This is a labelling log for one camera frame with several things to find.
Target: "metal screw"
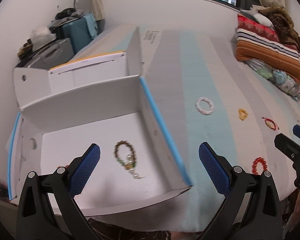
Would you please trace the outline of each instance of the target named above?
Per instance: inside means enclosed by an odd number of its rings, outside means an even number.
[[[270,178],[271,177],[271,173],[269,171],[265,171],[264,175],[267,177],[267,178]]]
[[[57,169],[57,173],[62,174],[66,171],[66,169],[64,167],[60,167],[59,169]]]
[[[29,178],[33,178],[35,176],[35,173],[33,171],[31,171],[29,174],[28,174],[28,177]]]
[[[236,173],[241,173],[241,172],[242,172],[242,168],[239,167],[239,166],[235,166],[233,169],[234,169],[234,171],[235,171]]]

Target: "red beaded bracelet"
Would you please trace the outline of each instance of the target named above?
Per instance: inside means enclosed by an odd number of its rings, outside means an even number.
[[[259,158],[256,158],[256,159],[254,160],[253,165],[252,165],[252,173],[253,173],[254,175],[258,175],[258,172],[257,172],[257,164],[258,164],[258,163],[261,163],[261,164],[262,164],[262,166],[263,166],[263,171],[267,171],[267,168],[268,168],[267,162],[265,161],[264,158],[259,157]]]

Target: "mattress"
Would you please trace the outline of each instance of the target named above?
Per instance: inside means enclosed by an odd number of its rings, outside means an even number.
[[[120,25],[105,32],[75,59],[125,50],[134,27]],[[292,162],[275,148],[274,138],[283,133],[300,144],[292,133],[293,126],[300,125],[300,102],[238,62],[234,45],[226,40],[154,25],[141,26],[140,31],[143,75],[194,187],[151,207],[97,219],[137,231],[204,230],[224,199],[198,157],[198,148],[205,141],[231,165],[248,173],[257,158],[264,158],[280,200],[292,193],[296,174]],[[195,108],[201,97],[213,102],[212,114],[202,115]],[[239,118],[239,109],[248,114],[244,121]],[[280,129],[271,130],[263,117],[272,119]],[[262,171],[259,164],[257,172]]]

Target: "gray suitcase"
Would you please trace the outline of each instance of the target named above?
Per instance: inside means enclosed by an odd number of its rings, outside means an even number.
[[[50,68],[67,63],[74,57],[71,41],[69,38],[57,40],[50,44],[45,50],[40,51],[25,67]]]

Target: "brown beaded bracelet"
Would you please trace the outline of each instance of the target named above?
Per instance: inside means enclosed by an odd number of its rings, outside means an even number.
[[[131,154],[127,156],[128,163],[125,163],[118,155],[119,147],[121,145],[125,145],[129,148]],[[137,165],[137,158],[136,158],[136,151],[134,147],[128,143],[127,141],[120,141],[114,147],[114,157],[116,158],[117,162],[124,166],[127,171],[129,171],[134,178],[139,179],[139,175],[134,172],[134,168]]]

